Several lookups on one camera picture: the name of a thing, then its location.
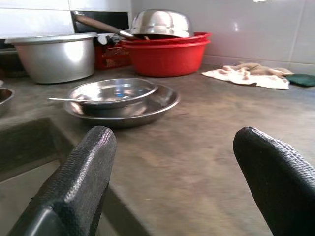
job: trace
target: spoon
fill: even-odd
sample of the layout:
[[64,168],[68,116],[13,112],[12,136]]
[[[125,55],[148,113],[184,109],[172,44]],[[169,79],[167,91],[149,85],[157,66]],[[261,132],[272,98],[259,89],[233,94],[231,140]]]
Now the spoon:
[[54,98],[54,97],[49,98],[49,100],[64,101],[64,102],[99,102],[99,101],[86,100],[86,99]]

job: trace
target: backsplash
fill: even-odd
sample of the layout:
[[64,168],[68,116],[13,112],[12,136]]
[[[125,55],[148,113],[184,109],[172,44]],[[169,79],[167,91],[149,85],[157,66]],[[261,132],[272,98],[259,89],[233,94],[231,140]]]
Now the backsplash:
[[74,33],[71,11],[109,12],[107,17],[122,13],[125,26],[131,0],[2,0],[0,39]]
[[132,0],[133,15],[149,8],[187,14],[196,32],[211,32],[204,63],[240,61],[315,75],[315,0]]

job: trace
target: red plastic basin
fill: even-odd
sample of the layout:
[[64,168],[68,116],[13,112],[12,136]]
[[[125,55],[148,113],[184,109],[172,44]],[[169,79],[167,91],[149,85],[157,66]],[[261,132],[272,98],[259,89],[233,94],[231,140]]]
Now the red plastic basin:
[[181,44],[181,43],[197,43],[207,41],[211,33],[196,32],[193,37],[188,38],[169,38],[169,39],[155,39],[155,40],[123,40],[123,45],[161,45],[161,44]]
[[209,40],[197,43],[171,45],[129,45],[131,62],[135,71],[153,77],[187,75],[200,68]]

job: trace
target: green sponge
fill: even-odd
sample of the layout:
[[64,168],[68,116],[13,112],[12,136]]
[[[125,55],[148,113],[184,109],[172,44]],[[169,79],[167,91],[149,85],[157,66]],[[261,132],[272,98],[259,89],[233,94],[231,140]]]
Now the green sponge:
[[302,86],[302,87],[312,87],[315,86],[315,76],[304,75],[304,74],[294,74],[285,76],[291,83]]

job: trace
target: concrete countertop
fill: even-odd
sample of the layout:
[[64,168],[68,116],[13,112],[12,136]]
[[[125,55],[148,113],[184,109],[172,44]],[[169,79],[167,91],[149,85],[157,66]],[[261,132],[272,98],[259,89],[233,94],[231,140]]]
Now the concrete countertop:
[[[131,67],[58,85],[2,78],[16,96],[0,130],[49,117],[76,144],[90,127],[47,98],[119,77],[144,78]],[[271,236],[235,160],[233,138],[243,126],[254,126],[292,144],[315,166],[314,89],[238,86],[200,73],[149,80],[176,89],[182,101],[155,123],[115,131],[111,185],[118,196],[154,236]]]

